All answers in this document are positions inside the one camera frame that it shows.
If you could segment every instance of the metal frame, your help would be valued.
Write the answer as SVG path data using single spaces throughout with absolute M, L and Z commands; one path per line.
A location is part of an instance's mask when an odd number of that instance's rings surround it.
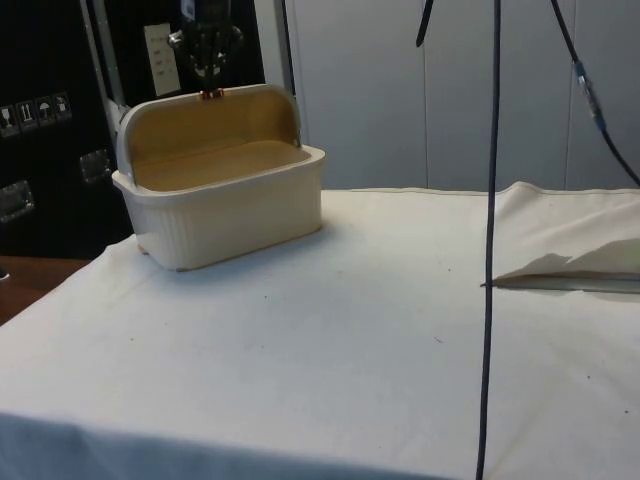
M 116 150 L 116 132 L 111 128 L 111 122 L 109 121 L 109 98 L 107 97 L 107 89 L 104 85 L 104 78 L 102 76 L 102 68 L 100 67 L 100 59 L 98 57 L 98 49 L 96 48 L 96 40 L 93 34 L 93 28 L 91 27 L 91 18 L 89 16 L 89 8 L 87 7 L 87 0 L 79 0 L 80 9 L 82 10 L 82 18 L 84 20 L 84 28 L 87 32 L 87 41 L 89 43 L 89 50 L 91 51 L 91 59 L 93 60 L 94 71 L 96 74 L 96 81 L 98 82 L 98 89 L 100 90 L 100 96 L 102 97 L 102 109 L 105 116 L 105 121 L 109 126 L 109 136 L 111 137 L 111 145 L 113 151 Z

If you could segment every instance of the robotic arm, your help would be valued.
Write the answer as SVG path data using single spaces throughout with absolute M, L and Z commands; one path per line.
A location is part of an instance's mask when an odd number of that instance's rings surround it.
M 169 45 L 211 92 L 244 43 L 242 31 L 231 23 L 231 0 L 181 0 L 181 12 L 182 28 L 169 35 Z

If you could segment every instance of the sticker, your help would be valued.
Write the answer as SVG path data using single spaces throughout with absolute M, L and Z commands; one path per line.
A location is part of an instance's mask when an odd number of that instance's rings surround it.
M 157 97 L 180 90 L 176 57 L 167 43 L 170 31 L 168 23 L 144 27 L 151 76 Z
M 38 128 L 38 120 L 36 119 L 36 109 L 33 101 L 16 103 L 16 112 L 18 113 L 18 121 L 23 132 Z
M 53 111 L 56 114 L 56 119 L 69 120 L 71 119 L 71 104 L 69 103 L 69 97 L 65 92 L 56 93 L 53 97 Z
M 53 102 L 49 97 L 36 99 L 36 114 L 41 127 L 56 123 L 56 115 L 53 111 Z
M 6 138 L 18 134 L 20 134 L 20 127 L 13 105 L 0 107 L 0 137 Z
M 182 11 L 182 15 L 186 18 L 188 18 L 189 20 L 192 20 L 195 22 L 196 20 L 196 6 L 194 4 L 193 0 L 182 0 L 181 3 L 182 8 L 180 9 Z

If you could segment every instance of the metal handle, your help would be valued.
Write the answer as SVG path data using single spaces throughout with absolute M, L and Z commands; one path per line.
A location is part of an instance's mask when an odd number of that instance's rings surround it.
M 36 208 L 26 180 L 0 189 L 0 223 L 9 223 Z

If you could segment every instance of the wooden surface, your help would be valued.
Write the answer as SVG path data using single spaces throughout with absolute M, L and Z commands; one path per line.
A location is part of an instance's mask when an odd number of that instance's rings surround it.
M 89 260 L 2 257 L 9 278 L 0 280 L 0 325 L 60 285 Z

